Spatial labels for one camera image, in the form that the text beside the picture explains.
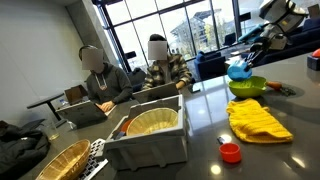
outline person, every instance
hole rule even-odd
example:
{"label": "person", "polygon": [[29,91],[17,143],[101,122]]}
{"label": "person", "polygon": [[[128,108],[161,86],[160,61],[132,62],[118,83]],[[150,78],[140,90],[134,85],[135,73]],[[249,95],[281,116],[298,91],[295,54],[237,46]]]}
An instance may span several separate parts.
{"label": "person", "polygon": [[[149,41],[167,41],[159,34],[152,34]],[[181,54],[171,54],[167,44],[167,60],[155,60],[147,68],[147,75],[142,90],[175,82],[178,90],[187,86],[192,80],[187,63]]]}
{"label": "person", "polygon": [[[81,47],[79,49],[81,61],[83,61],[84,49],[98,48],[91,45]],[[95,70],[90,71],[91,74],[86,81],[88,98],[92,102],[95,102],[104,112],[110,111],[116,104],[130,100],[133,92],[132,85],[121,68],[103,62]]]}

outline ceiling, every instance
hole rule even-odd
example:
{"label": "ceiling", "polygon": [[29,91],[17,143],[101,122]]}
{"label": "ceiling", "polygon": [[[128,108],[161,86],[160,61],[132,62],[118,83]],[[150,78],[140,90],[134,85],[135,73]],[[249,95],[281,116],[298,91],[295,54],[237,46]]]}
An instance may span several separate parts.
{"label": "ceiling", "polygon": [[47,0],[47,1],[51,1],[62,6],[68,6],[74,2],[81,1],[81,0]]}

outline man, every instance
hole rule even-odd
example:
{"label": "man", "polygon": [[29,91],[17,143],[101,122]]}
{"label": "man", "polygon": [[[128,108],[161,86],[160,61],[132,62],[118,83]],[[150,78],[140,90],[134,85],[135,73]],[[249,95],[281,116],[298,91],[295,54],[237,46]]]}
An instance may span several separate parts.
{"label": "man", "polygon": [[91,71],[87,78],[88,97],[104,111],[116,104],[130,100],[132,86],[125,72],[110,63],[103,62],[102,50],[86,45],[80,48],[79,58],[83,69]]}
{"label": "man", "polygon": [[[167,41],[159,34],[152,34],[149,42],[151,41]],[[177,89],[182,89],[184,86],[191,82],[191,72],[188,69],[187,63],[181,54],[171,54],[169,46],[166,43],[167,50],[161,52],[165,55],[165,59],[154,59],[152,66],[147,70],[143,90],[150,89],[156,86],[164,85],[170,82],[175,82]]]}

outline yellow cloth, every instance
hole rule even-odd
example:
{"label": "yellow cloth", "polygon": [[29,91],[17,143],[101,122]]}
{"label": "yellow cloth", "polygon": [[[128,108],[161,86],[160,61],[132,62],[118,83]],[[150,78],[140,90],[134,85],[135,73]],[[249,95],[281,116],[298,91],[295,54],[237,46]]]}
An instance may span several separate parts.
{"label": "yellow cloth", "polygon": [[233,132],[238,138],[252,143],[291,142],[293,135],[254,99],[231,101],[227,112]]}

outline wicker basket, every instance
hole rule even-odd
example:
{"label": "wicker basket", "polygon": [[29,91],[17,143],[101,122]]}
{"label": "wicker basket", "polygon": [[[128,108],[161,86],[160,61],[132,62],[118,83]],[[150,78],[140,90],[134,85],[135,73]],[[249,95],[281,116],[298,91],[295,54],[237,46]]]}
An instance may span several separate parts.
{"label": "wicker basket", "polygon": [[85,169],[90,153],[90,141],[78,141],[56,156],[38,175],[37,180],[73,180]]}
{"label": "wicker basket", "polygon": [[132,120],[127,136],[135,134],[150,134],[155,130],[178,125],[178,113],[169,108],[155,108],[146,111]]}

